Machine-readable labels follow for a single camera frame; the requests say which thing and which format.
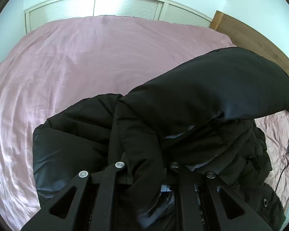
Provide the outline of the black puffer coat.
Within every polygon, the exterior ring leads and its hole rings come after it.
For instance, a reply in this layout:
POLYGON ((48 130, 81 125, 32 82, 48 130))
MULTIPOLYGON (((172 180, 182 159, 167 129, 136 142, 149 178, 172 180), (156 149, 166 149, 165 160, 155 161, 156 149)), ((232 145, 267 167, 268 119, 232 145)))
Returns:
POLYGON ((126 95, 83 99, 33 132, 42 208, 80 171, 128 168, 122 230, 176 230, 168 169, 215 172, 270 227, 285 215, 265 180, 271 171, 255 119, 289 110, 289 76, 247 49, 217 49, 126 95))

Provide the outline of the wooden headboard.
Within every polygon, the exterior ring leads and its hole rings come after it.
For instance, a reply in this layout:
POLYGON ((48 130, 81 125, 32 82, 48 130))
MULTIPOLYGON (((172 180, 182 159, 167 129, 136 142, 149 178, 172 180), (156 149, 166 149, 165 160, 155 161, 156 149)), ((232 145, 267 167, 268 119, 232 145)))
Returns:
POLYGON ((216 11, 209 28, 227 35, 232 43, 278 64, 289 76, 289 58, 264 35, 247 24, 216 11))

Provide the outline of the pink bed sheet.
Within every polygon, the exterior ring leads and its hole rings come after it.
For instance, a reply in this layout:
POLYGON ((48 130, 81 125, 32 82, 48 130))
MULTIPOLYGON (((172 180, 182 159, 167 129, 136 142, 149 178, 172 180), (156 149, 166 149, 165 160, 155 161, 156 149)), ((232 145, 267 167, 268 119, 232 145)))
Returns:
POLYGON ((209 28, 118 16, 53 21, 25 35, 0 63, 0 229, 22 230, 41 209, 33 168, 39 125, 83 99, 126 95, 225 48, 239 47, 209 28))

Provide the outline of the white louvered closet doors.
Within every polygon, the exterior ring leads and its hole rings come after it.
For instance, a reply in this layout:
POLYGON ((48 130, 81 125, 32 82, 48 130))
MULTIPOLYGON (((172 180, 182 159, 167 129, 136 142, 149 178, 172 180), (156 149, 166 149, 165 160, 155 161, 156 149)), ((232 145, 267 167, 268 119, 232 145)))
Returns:
POLYGON ((125 16, 209 27, 212 19, 171 0, 47 0, 25 10, 25 32, 55 20, 125 16))

